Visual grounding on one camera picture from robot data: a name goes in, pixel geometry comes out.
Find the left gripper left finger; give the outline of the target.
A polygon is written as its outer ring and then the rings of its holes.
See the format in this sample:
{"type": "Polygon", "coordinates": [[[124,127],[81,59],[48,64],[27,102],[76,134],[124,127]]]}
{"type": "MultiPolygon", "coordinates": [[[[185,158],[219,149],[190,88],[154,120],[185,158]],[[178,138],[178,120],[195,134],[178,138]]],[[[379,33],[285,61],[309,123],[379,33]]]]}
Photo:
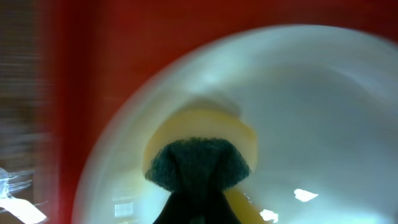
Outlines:
{"type": "Polygon", "coordinates": [[[181,192],[171,193],[153,224],[189,224],[195,216],[190,197],[181,192]]]}

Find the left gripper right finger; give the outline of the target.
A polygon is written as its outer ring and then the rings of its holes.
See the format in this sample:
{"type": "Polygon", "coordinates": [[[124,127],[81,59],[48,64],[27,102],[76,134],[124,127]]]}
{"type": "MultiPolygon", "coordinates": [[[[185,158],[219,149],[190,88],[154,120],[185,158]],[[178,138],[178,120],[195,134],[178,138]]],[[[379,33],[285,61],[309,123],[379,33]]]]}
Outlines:
{"type": "Polygon", "coordinates": [[[195,217],[195,224],[241,224],[220,191],[208,192],[195,217]]]}

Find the green yellow sponge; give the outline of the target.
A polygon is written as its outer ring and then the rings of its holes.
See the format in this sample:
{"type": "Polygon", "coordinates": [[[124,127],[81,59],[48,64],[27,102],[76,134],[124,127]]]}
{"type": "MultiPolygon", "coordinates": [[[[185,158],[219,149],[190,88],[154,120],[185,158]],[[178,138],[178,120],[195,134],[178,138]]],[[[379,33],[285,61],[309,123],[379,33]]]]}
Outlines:
{"type": "Polygon", "coordinates": [[[183,110],[167,118],[147,142],[143,172],[170,192],[224,191],[257,165],[256,132],[238,116],[183,110]]]}

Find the white plate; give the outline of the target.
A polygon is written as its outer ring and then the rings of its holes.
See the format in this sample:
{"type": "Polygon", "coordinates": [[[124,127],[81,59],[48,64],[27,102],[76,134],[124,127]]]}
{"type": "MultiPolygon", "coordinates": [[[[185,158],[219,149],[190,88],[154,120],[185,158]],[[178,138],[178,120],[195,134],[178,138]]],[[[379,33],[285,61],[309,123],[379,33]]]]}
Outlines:
{"type": "Polygon", "coordinates": [[[252,222],[397,222],[397,44],[306,25],[212,42],[144,85],[91,153],[73,223],[152,223],[168,193],[144,179],[144,149],[190,108],[236,115],[257,134],[256,170],[238,185],[252,222]]]}

